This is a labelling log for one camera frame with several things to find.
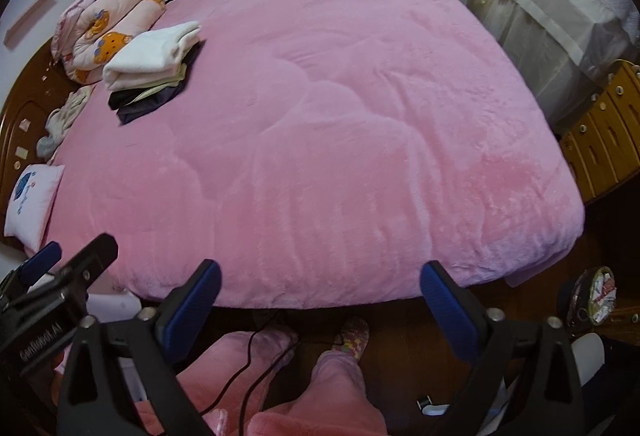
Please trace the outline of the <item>pink plush bed blanket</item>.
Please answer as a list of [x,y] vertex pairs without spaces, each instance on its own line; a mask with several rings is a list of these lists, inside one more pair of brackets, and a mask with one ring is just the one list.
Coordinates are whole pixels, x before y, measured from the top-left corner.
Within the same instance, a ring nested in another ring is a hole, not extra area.
[[206,258],[218,304],[415,297],[567,256],[585,210],[518,70],[458,0],[175,0],[203,47],[184,91],[128,125],[98,87],[56,159],[47,236],[102,232],[108,274],[150,300]]

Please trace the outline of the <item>small white printed pillow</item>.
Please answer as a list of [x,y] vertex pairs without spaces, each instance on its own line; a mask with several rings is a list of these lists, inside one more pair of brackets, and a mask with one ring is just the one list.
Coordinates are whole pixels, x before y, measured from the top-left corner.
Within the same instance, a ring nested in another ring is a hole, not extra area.
[[3,233],[17,238],[29,253],[42,247],[64,168],[64,165],[29,165],[10,194]]

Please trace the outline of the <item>patterned slipper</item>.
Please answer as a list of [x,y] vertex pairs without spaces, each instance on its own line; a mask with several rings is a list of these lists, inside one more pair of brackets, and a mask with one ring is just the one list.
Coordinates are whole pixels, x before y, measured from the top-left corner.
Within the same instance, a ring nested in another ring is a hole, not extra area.
[[341,352],[359,361],[370,340],[368,324],[362,319],[349,321],[342,328],[332,344],[334,352]]

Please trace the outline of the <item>round patterned tin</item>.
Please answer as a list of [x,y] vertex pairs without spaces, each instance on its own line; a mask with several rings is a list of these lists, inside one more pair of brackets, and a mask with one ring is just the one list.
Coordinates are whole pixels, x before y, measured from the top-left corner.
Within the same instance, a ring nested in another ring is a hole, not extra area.
[[570,294],[567,321],[571,326],[600,326],[612,314],[617,288],[608,266],[585,270]]

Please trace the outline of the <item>wooden drawer cabinet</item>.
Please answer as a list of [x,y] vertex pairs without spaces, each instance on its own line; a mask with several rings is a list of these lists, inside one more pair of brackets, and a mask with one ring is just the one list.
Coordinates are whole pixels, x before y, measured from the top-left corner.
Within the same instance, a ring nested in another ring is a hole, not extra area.
[[617,60],[603,92],[561,138],[582,202],[591,203],[639,174],[639,66]]

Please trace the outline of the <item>pink pajama legs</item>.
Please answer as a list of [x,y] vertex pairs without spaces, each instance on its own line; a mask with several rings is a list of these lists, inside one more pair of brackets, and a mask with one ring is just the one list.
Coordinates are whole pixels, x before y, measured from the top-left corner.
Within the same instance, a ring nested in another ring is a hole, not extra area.
[[304,384],[295,342],[284,329],[228,333],[178,382],[215,435],[385,435],[360,360],[326,346]]

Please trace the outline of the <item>cream crumpled cloth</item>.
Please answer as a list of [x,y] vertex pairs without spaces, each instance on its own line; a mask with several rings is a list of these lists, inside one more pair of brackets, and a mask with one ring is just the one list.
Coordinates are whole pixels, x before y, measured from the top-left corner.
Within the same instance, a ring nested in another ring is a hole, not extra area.
[[62,107],[54,109],[48,116],[44,129],[46,136],[41,137],[36,144],[38,158],[49,161],[58,147],[66,138],[81,111],[93,93],[94,86],[84,86],[71,92]]

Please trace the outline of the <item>green and black folded clothes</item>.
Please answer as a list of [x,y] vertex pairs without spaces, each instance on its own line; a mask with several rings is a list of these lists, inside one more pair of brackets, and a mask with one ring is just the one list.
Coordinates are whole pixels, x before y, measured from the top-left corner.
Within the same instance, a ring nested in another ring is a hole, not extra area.
[[123,89],[112,92],[107,99],[108,107],[114,111],[119,123],[127,125],[168,104],[186,89],[191,66],[198,58],[205,42],[194,45],[183,58],[180,70],[173,80],[151,87]]

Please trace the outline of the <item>white fuzzy cardigan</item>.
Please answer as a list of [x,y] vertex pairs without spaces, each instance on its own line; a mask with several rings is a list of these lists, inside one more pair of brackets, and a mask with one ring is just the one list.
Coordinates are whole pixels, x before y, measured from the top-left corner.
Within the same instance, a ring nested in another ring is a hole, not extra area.
[[173,78],[200,41],[201,29],[197,21],[189,21],[136,36],[104,66],[105,88],[114,92]]

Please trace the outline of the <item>pink cartoon bear quilt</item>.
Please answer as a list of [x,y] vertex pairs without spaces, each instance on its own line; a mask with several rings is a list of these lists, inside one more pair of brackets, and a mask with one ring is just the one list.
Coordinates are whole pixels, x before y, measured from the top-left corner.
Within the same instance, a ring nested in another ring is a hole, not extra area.
[[111,58],[149,31],[164,11],[163,0],[75,0],[58,18],[52,59],[71,80],[93,84]]

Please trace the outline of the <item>wooden headboard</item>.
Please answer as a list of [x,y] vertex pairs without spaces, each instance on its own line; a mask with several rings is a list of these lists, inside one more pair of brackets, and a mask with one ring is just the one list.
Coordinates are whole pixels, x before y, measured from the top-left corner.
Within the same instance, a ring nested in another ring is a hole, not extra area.
[[47,135],[50,113],[78,88],[62,64],[53,61],[51,40],[34,53],[13,84],[1,112],[1,226],[22,171],[43,162],[36,156],[36,144]]

